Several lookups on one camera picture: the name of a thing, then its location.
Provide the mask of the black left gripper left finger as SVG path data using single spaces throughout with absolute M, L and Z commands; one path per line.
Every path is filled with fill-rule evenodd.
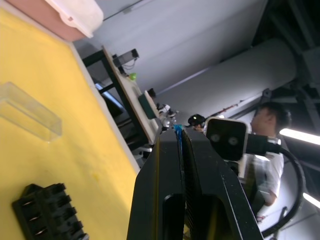
M 181 240 L 185 217 L 185 176 L 175 131 L 162 133 L 134 185 L 128 240 Z

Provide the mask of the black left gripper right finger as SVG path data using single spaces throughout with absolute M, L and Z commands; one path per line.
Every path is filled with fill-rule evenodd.
M 183 129 L 181 150 L 191 239 L 263 239 L 238 177 L 207 137 Z

